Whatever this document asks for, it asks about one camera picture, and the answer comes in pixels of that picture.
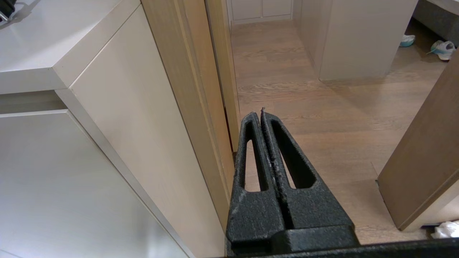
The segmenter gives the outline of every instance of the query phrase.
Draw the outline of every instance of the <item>black object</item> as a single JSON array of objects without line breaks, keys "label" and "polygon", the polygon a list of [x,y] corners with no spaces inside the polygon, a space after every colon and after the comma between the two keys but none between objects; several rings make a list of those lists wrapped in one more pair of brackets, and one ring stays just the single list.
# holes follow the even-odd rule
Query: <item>black object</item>
[{"label": "black object", "polygon": [[10,17],[14,12],[14,4],[16,0],[0,0],[0,12],[3,13],[6,17]]},{"label": "black object", "polygon": [[[241,122],[227,236],[228,257],[459,257],[456,239],[361,246],[354,225],[282,121],[262,110]],[[245,186],[252,140],[260,192]],[[282,162],[296,189],[290,187]]]}]

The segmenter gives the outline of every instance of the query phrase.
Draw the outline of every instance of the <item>door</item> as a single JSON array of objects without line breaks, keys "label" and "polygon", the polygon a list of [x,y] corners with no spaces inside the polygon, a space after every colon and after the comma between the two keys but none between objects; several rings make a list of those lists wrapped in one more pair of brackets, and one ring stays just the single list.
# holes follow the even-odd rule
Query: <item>door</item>
[{"label": "door", "polygon": [[67,109],[0,132],[0,257],[187,257]]}]

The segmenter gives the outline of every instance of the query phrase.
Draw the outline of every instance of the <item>white countertop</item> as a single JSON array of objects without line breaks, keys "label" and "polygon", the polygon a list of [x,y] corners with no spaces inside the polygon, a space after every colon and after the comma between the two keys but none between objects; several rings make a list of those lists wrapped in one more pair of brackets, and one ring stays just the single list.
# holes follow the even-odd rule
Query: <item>white countertop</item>
[{"label": "white countertop", "polygon": [[0,22],[0,94],[68,87],[139,4],[18,1],[13,20]]}]

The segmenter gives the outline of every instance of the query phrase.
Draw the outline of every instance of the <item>wooden floor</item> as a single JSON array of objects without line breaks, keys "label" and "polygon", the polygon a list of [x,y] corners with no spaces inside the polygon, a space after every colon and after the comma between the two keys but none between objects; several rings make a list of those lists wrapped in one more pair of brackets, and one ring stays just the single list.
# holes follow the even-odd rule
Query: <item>wooden floor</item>
[{"label": "wooden floor", "polygon": [[[425,54],[435,35],[413,22],[408,31],[416,43],[398,50],[386,77],[320,82],[291,21],[232,29],[241,115],[266,107],[284,121],[362,244],[426,238],[395,228],[375,181],[446,66]],[[252,156],[246,189],[259,191]]]}]

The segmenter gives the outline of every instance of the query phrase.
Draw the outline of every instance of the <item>white sneaker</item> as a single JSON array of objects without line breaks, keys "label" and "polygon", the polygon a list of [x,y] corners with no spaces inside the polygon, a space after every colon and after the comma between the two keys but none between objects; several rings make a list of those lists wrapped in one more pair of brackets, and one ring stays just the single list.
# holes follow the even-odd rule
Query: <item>white sneaker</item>
[{"label": "white sneaker", "polygon": [[456,48],[454,47],[454,44],[451,41],[443,42],[441,40],[438,40],[432,45],[431,51],[429,53],[436,54],[438,58],[440,58],[440,60],[442,61],[449,61],[455,51]]},{"label": "white sneaker", "polygon": [[414,43],[416,36],[414,35],[403,35],[402,41],[400,41],[400,46],[407,47],[411,46]]}]

